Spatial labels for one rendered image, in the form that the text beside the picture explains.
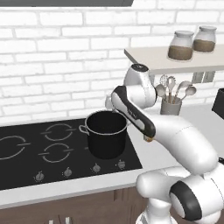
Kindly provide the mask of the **grey utensil holder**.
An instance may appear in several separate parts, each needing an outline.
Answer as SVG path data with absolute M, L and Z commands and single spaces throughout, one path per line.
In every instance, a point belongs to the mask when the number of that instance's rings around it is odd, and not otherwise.
M 163 99 L 161 101 L 160 114 L 178 116 L 181 106 L 182 101 L 179 98 L 176 99 L 175 103 L 169 103 L 165 99 Z

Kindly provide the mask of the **black cooking pot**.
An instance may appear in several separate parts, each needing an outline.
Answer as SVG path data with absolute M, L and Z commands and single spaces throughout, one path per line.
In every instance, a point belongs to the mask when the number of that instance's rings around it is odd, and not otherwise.
M 113 159 L 124 151 L 127 126 L 126 118 L 120 113 L 101 110 L 89 115 L 79 130 L 87 134 L 88 148 L 93 156 Z

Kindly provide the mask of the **brown cupboard front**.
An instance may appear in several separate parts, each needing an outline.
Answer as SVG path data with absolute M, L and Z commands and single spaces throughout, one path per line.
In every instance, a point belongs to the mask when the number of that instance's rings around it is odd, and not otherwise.
M 138 216 L 147 205 L 147 199 L 143 198 L 134 186 L 114 190 L 114 202 L 124 212 L 125 224 L 136 224 Z

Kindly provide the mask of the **black appliance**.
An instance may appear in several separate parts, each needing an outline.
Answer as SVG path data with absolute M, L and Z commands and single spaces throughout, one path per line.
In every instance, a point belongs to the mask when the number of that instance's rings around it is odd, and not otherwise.
M 212 111 L 224 120 L 224 88 L 218 90 Z

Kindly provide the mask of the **black hob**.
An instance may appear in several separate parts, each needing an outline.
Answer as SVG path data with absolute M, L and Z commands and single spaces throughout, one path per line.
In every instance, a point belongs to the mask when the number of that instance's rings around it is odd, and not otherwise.
M 142 167 L 134 146 L 126 139 L 121 156 L 102 160 L 88 149 L 88 136 L 79 130 L 82 119 L 0 127 L 0 190 L 34 186 L 67 179 L 138 170 Z M 125 168 L 117 166 L 119 160 Z M 101 167 L 98 173 L 92 168 Z M 63 172 L 69 167 L 70 177 Z M 42 181 L 35 176 L 42 172 Z

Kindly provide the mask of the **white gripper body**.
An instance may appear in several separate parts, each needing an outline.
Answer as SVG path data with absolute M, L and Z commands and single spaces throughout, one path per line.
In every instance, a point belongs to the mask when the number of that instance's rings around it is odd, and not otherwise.
M 112 101 L 111 101 L 111 96 L 110 95 L 107 95 L 106 96 L 106 100 L 105 100 L 105 108 L 107 110 L 113 110 L 114 109 L 114 106 L 112 104 Z

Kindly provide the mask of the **metal whisk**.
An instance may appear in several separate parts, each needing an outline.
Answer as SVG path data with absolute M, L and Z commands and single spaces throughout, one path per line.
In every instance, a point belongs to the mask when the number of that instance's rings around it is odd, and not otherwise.
M 168 76 L 166 74 L 163 74 L 159 80 L 159 83 L 162 84 L 165 88 L 167 87 L 167 79 Z

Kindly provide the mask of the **glass jar with brown filling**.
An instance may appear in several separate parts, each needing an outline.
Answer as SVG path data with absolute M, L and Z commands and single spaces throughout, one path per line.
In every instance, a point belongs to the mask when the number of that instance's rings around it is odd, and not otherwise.
M 202 25 L 194 38 L 193 50 L 201 53 L 211 53 L 216 44 L 216 30 L 217 28 L 214 26 Z
M 190 60 L 193 56 L 193 32 L 175 31 L 168 49 L 172 60 Z

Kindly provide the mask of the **grey wall socket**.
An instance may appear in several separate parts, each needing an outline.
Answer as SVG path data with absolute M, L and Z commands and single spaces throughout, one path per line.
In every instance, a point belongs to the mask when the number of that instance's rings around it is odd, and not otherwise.
M 203 82 L 208 83 L 214 80 L 215 71 L 205 72 Z
M 202 82 L 202 78 L 203 78 L 203 72 L 196 72 L 193 74 L 192 76 L 192 83 L 196 84 L 196 83 L 201 83 Z

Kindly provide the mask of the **beige wall shelf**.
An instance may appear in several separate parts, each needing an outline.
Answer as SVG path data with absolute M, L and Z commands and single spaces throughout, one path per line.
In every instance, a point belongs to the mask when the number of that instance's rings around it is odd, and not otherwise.
M 211 53 L 194 52 L 190 60 L 173 60 L 168 47 L 137 47 L 124 50 L 132 63 L 146 65 L 152 74 L 182 74 L 224 70 L 224 45 L 216 45 Z

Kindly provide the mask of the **grey range hood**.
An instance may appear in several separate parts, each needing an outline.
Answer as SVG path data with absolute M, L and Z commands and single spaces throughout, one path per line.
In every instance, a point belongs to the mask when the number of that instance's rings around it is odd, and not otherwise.
M 134 0 L 0 0 L 0 7 L 128 7 Z

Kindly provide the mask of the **brown cupboard door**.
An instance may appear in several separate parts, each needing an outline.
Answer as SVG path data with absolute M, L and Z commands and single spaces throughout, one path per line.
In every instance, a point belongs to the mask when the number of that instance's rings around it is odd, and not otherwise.
M 66 217 L 73 224 L 106 224 L 113 202 L 110 191 L 0 209 L 0 224 L 66 224 Z

